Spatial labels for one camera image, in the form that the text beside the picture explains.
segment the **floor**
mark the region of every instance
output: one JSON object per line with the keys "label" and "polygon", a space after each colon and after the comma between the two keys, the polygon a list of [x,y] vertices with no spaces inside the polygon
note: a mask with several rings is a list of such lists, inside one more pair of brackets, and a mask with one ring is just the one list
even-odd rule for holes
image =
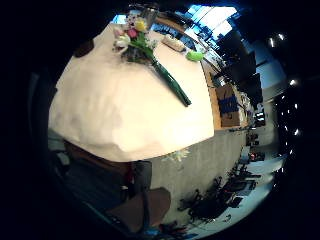
{"label": "floor", "polygon": [[189,221],[187,210],[177,211],[180,199],[192,196],[195,189],[204,193],[215,177],[221,176],[223,182],[227,172],[239,159],[245,145],[246,131],[217,131],[215,136],[189,147],[189,154],[182,162],[161,161],[164,157],[149,159],[152,161],[151,188],[165,187],[171,193],[171,206],[164,223],[175,220],[178,225]]}

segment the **ceiling light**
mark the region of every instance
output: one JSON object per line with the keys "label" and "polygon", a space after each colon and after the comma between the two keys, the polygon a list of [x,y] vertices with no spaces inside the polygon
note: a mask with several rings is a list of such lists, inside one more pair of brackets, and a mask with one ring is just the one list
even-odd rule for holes
{"label": "ceiling light", "polygon": [[274,47],[274,41],[272,38],[269,39],[271,47]]}
{"label": "ceiling light", "polygon": [[279,33],[279,34],[278,34],[278,37],[279,37],[282,41],[284,40],[283,34]]}
{"label": "ceiling light", "polygon": [[290,84],[291,86],[293,86],[293,85],[297,85],[297,83],[298,83],[298,82],[297,82],[296,80],[291,80],[289,84]]}

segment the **desk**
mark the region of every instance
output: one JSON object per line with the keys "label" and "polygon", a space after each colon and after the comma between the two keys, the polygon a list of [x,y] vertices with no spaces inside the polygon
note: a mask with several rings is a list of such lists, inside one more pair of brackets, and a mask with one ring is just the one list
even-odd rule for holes
{"label": "desk", "polygon": [[227,83],[222,87],[215,89],[217,100],[225,101],[226,98],[234,95],[234,103],[237,106],[237,111],[231,111],[229,113],[224,113],[224,105],[220,105],[220,117],[221,117],[221,126],[222,127],[245,127],[248,125],[246,113],[243,109],[243,102],[240,96],[240,93],[234,85]]}
{"label": "desk", "polygon": [[[94,39],[95,48],[72,57],[56,87],[49,128],[67,141],[105,159],[126,162],[168,154],[214,135],[201,64],[160,41],[159,62],[192,104],[185,107],[155,71],[122,61],[112,52],[115,24]],[[163,35],[150,32],[151,39]]]}
{"label": "desk", "polygon": [[[215,131],[219,131],[219,130],[228,130],[234,127],[245,127],[248,126],[248,121],[247,118],[245,116],[245,112],[242,108],[239,108],[239,119],[241,120],[239,122],[239,125],[234,125],[234,126],[224,126],[223,124],[223,119],[220,116],[220,108],[219,108],[219,104],[218,104],[218,97],[217,97],[217,93],[216,93],[216,88],[214,88],[212,86],[212,81],[211,81],[211,76],[210,73],[212,73],[213,75],[215,75],[217,72],[216,70],[214,70],[210,64],[208,64],[206,61],[201,61],[201,65],[203,68],[203,72],[206,78],[206,82],[208,87],[208,91],[209,91],[209,96],[210,96],[210,102],[211,102],[211,110],[212,110],[212,116],[213,116],[213,122],[214,122],[214,129]],[[235,96],[237,98],[237,101],[242,104],[242,98],[239,94],[239,92],[236,90],[236,88],[234,86],[232,86],[233,91],[235,93]]]}

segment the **pink flower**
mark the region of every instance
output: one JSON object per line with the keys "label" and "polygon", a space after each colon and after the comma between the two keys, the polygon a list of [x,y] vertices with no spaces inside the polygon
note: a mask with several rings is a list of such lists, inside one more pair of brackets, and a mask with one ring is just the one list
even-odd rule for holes
{"label": "pink flower", "polygon": [[123,36],[124,31],[121,28],[115,27],[115,28],[113,28],[113,34],[117,38],[119,36]]}
{"label": "pink flower", "polygon": [[130,38],[135,38],[138,34],[137,34],[137,31],[133,28],[129,29],[127,31],[127,34]]}

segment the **bottle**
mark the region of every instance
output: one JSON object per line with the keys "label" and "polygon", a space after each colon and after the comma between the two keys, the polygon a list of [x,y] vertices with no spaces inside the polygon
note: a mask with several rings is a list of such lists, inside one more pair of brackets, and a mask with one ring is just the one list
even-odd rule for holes
{"label": "bottle", "polygon": [[145,5],[144,10],[141,13],[141,17],[146,19],[147,31],[150,30],[159,12],[159,4],[150,3]]}

